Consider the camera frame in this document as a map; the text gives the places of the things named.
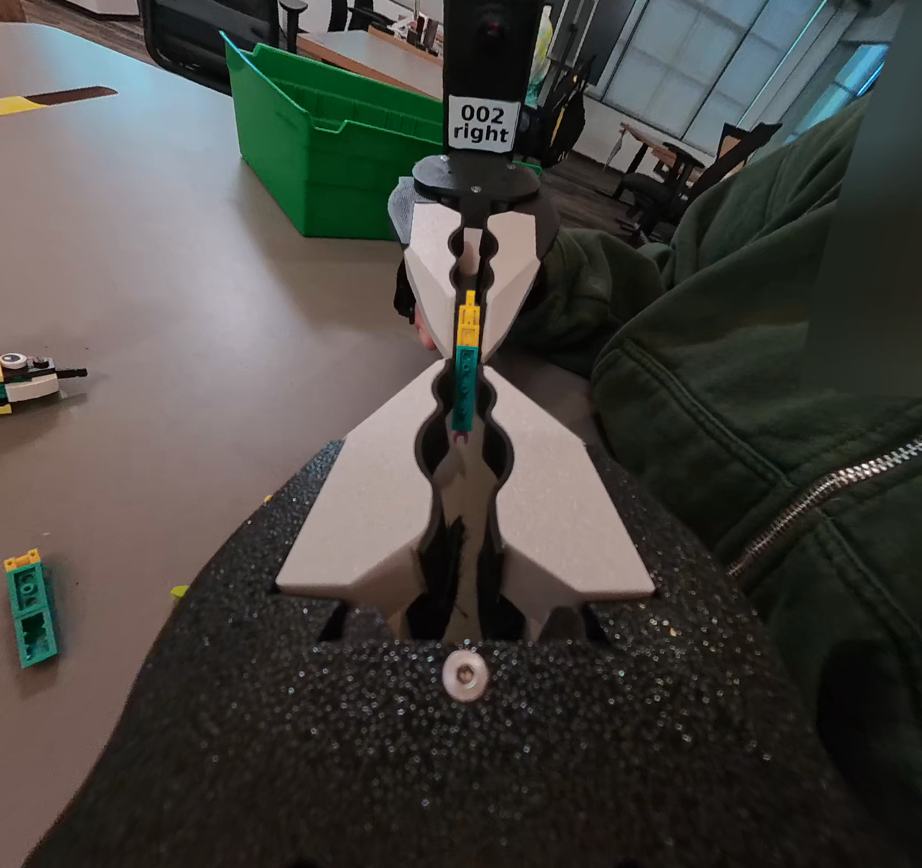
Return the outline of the teal lego feather yellow clip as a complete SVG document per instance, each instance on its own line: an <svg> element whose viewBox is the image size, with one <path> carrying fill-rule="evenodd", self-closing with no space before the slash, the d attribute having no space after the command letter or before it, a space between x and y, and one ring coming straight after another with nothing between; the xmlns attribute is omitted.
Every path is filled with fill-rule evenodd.
<svg viewBox="0 0 922 868"><path fill-rule="evenodd" d="M58 656L58 637L50 580L40 551L4 561L6 589L22 669L47 663Z"/></svg>

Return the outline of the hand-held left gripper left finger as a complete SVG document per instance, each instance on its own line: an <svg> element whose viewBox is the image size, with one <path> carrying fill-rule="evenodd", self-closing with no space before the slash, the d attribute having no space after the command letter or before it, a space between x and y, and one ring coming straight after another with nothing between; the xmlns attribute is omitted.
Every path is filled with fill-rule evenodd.
<svg viewBox="0 0 922 868"><path fill-rule="evenodd" d="M429 367L347 434L280 591L375 608L395 631L448 628L463 541L452 390L452 370Z"/></svg>

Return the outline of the colourful lego bird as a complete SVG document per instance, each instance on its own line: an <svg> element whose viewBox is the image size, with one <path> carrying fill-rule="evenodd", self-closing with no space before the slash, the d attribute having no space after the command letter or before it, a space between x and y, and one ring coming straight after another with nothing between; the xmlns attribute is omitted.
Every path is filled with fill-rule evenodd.
<svg viewBox="0 0 922 868"><path fill-rule="evenodd" d="M85 367L59 367L52 357L19 352L1 355L1 415L13 412L13 405L51 397L63 379L86 378Z"/></svg>

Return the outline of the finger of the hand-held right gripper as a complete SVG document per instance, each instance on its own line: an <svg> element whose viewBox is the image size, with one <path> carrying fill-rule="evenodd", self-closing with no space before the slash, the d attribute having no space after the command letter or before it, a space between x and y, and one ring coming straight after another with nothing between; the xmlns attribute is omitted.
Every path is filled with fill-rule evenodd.
<svg viewBox="0 0 922 868"><path fill-rule="evenodd" d="M449 361L455 356L456 269L464 242L460 212L437 203L413 204L402 263L406 283L400 288L400 312L411 323L421 316L433 346Z"/></svg>
<svg viewBox="0 0 922 868"><path fill-rule="evenodd" d="M495 242L478 288L479 362L486 364L510 332L536 279L536 218L514 211L491 215L482 238Z"/></svg>

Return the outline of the yellow tape strip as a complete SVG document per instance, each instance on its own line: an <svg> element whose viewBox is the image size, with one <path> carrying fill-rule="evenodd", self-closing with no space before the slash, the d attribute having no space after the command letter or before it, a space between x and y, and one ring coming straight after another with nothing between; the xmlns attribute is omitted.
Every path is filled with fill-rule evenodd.
<svg viewBox="0 0 922 868"><path fill-rule="evenodd" d="M91 86L28 96L1 97L1 115L48 109L94 98L116 96L116 90L106 86Z"/></svg>

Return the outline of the green plastic bin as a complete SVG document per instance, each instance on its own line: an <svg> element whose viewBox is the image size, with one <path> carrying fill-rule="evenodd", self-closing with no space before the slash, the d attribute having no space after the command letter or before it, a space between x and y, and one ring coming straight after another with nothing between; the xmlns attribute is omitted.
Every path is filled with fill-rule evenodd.
<svg viewBox="0 0 922 868"><path fill-rule="evenodd" d="M444 101L224 36L241 155L306 237L395 238L400 178L443 148Z"/></svg>

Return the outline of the teal lego bar pink clip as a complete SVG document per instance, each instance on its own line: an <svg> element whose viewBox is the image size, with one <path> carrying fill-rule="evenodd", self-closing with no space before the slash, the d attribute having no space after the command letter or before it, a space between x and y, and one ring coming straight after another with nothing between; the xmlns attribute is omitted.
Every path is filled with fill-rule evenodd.
<svg viewBox="0 0 922 868"><path fill-rule="evenodd" d="M473 430L478 386L477 344L455 346L454 402L452 408L452 440L467 444Z"/></svg>

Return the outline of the green zip jacket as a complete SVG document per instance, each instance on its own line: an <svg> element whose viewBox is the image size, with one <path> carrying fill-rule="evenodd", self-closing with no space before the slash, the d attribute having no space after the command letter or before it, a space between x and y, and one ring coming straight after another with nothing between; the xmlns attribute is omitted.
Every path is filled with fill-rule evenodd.
<svg viewBox="0 0 922 868"><path fill-rule="evenodd" d="M602 234L592 370L618 461L751 599L824 746L920 866L920 397L810 385L809 308L865 96L703 194L669 244Z"/></svg>

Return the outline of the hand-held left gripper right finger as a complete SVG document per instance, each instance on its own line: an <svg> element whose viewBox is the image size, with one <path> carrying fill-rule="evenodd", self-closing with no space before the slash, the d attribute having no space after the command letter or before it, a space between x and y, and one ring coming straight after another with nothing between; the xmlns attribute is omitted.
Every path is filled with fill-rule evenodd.
<svg viewBox="0 0 922 868"><path fill-rule="evenodd" d="M645 599L655 586L582 439L493 368L490 420L509 439L496 496L501 595L537 637L558 608Z"/></svg>

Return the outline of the black mesh office chair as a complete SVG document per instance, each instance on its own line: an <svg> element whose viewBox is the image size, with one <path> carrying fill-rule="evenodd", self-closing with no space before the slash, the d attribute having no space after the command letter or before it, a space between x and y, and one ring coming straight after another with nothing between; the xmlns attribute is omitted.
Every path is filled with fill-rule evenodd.
<svg viewBox="0 0 922 868"><path fill-rule="evenodd" d="M297 51L303 0L137 0L147 52L167 71L231 94L224 36Z"/></svg>

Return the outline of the wooden desk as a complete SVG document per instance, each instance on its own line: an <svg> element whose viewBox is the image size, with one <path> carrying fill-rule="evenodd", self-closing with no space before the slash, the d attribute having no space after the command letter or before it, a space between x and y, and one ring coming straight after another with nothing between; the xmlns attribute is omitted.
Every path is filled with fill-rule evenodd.
<svg viewBox="0 0 922 868"><path fill-rule="evenodd" d="M371 29L299 33L299 53L342 70L441 100L443 63L405 41Z"/></svg>

